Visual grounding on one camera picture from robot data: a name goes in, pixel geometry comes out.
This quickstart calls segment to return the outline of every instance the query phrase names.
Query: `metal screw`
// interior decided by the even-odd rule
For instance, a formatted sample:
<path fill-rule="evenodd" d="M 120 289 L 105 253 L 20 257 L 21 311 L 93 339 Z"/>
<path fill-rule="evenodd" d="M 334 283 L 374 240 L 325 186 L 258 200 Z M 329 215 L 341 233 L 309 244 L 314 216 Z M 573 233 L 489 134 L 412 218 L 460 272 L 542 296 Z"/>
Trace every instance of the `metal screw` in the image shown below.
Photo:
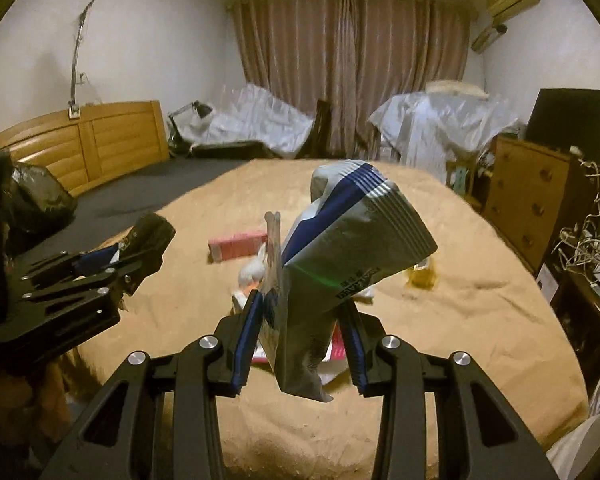
<path fill-rule="evenodd" d="M 456 352 L 454 361 L 457 365 L 467 366 L 471 362 L 471 356 L 467 352 Z"/>
<path fill-rule="evenodd" d="M 398 346 L 400 346 L 400 339 L 395 335 L 386 335 L 382 338 L 382 346 L 393 350 L 394 348 L 398 348 Z"/>
<path fill-rule="evenodd" d="M 218 338 L 214 335 L 205 335 L 200 339 L 200 346 L 202 346 L 202 348 L 206 348 L 207 350 L 215 348 L 218 346 Z"/>
<path fill-rule="evenodd" d="M 132 354 L 129 354 L 128 358 L 126 358 L 126 360 L 133 365 L 141 365 L 144 363 L 145 359 L 146 354 L 144 352 L 133 352 Z"/>

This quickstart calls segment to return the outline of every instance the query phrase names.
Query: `beige bedspread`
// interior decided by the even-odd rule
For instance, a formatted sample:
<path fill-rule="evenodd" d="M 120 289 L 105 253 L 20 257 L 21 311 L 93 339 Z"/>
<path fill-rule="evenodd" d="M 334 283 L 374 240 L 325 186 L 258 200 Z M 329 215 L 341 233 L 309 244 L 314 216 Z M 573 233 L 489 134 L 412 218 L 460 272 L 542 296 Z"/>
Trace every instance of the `beige bedspread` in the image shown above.
<path fill-rule="evenodd" d="M 230 309 L 244 261 L 208 264 L 208 238 L 264 226 L 267 210 L 280 211 L 285 233 L 309 203 L 317 166 L 253 161 L 165 207 L 161 214 L 176 235 L 162 269 L 126 300 L 119 324 L 78 349 L 92 374 L 103 382 L 134 350 L 154 357 L 179 352 L 213 332 Z M 397 182 L 436 239 L 438 283 L 417 290 L 395 275 L 376 286 L 373 305 L 360 309 L 421 352 L 469 352 L 548 448 L 585 418 L 587 398 L 576 357 L 533 277 L 490 225 L 433 177 L 377 167 Z M 252 478 L 369 478 L 381 399 L 360 397 L 348 376 L 329 392 L 335 398 L 328 404 L 287 396 L 270 372 L 252 368 L 237 399 L 218 399 L 225 463 Z M 434 475 L 436 430 L 427 409 Z"/>

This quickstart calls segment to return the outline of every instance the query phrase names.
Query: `pink curtain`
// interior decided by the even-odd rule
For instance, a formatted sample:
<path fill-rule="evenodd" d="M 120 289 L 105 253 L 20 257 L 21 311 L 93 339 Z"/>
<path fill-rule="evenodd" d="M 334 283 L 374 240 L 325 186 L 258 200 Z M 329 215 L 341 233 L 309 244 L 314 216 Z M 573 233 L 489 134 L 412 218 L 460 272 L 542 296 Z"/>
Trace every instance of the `pink curtain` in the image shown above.
<path fill-rule="evenodd" d="M 466 63 L 468 13 L 432 0 L 243 0 L 233 16 L 247 81 L 307 114 L 331 103 L 331 155 L 374 158 L 371 112 Z"/>

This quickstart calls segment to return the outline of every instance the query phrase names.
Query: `wooden dresser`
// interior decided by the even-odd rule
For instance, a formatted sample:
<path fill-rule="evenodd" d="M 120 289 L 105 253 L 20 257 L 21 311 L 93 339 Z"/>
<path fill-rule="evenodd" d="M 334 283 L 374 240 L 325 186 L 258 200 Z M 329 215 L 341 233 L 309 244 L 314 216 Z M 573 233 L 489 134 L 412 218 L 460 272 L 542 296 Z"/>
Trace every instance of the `wooden dresser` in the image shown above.
<path fill-rule="evenodd" d="M 537 274 L 563 227 L 582 225 L 596 181 L 575 156 L 499 136 L 484 217 Z"/>

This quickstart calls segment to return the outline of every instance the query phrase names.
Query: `blue and silver bag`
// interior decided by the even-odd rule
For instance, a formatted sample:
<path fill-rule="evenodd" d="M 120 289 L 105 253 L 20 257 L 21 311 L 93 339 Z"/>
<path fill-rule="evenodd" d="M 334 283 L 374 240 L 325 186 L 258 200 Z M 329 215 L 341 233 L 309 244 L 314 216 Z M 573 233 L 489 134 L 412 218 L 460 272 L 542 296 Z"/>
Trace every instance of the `blue and silver bag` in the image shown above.
<path fill-rule="evenodd" d="M 283 392 L 326 402 L 331 397 L 316 367 L 328 348 L 336 307 L 438 247 L 398 186 L 368 162 L 318 167 L 311 199 L 282 246 L 280 215 L 265 216 L 260 341 Z"/>

